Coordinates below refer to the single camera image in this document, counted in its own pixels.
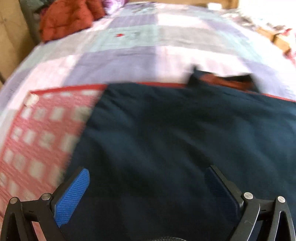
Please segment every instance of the dark blue fabric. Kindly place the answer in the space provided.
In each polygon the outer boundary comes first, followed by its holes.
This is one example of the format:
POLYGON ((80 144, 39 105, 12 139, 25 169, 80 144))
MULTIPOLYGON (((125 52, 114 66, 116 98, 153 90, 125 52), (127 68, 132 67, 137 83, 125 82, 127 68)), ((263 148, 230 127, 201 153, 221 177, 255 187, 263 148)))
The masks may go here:
POLYGON ((109 85, 67 169, 90 172, 68 240, 225 240, 232 224, 204 181, 211 164, 242 192, 286 198, 296 217, 296 105, 201 83, 109 85))

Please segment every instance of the black metal clamp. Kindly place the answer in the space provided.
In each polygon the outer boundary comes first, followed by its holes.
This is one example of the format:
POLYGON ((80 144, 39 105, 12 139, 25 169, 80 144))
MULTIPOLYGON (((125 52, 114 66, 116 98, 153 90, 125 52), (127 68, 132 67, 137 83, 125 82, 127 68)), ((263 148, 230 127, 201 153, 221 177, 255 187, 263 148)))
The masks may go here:
POLYGON ((69 221, 89 185, 89 172, 82 167, 59 185, 53 194, 21 202, 12 197, 3 219, 0 241, 38 241, 32 222, 39 222, 47 241, 66 241, 59 227, 69 221))
POLYGON ((263 221, 257 241, 296 241, 284 197, 278 196, 270 201, 257 199, 249 192, 242 193, 216 166, 207 169, 205 179, 212 193, 224 200, 226 215, 232 220, 240 218, 227 241, 248 241, 257 221, 263 221))

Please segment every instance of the silver bolt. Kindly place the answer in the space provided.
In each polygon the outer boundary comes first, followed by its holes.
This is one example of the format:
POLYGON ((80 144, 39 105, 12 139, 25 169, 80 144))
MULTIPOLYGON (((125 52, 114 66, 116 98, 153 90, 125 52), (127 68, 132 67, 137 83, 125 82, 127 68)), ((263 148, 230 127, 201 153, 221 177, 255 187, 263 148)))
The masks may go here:
POLYGON ((281 202, 281 203, 284 203, 286 200, 285 200, 284 197, 278 196, 278 201, 281 202))
POLYGON ((41 199, 44 201, 50 199, 50 193, 43 193, 41 196, 41 199))
POLYGON ((11 204, 15 204, 16 202, 17 202, 17 198, 16 197, 11 198, 11 200, 10 200, 10 203, 11 204))
POLYGON ((250 192, 245 192, 245 193, 244 193, 244 197, 245 197, 246 199, 251 200, 251 199, 253 199, 253 194, 250 193, 250 192))

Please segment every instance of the blue textured grip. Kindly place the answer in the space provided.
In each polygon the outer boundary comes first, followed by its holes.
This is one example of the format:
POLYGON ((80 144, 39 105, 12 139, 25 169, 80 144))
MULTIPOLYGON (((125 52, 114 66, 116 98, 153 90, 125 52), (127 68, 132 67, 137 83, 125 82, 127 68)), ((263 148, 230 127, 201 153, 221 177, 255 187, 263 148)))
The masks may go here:
POLYGON ((83 169, 55 206, 54 219, 60 227, 66 224, 89 185, 89 171, 83 169))

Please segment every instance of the bed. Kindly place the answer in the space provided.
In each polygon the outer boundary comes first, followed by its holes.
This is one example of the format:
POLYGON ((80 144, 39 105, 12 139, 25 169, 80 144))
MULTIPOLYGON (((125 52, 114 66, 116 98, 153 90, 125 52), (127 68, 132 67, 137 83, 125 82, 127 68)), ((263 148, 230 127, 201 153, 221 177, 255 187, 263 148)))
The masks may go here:
POLYGON ((0 148, 28 91, 184 83, 194 65, 222 77, 251 73, 260 92, 296 100, 296 70, 268 39, 206 8, 131 2, 89 29, 35 47, 1 89, 0 148))

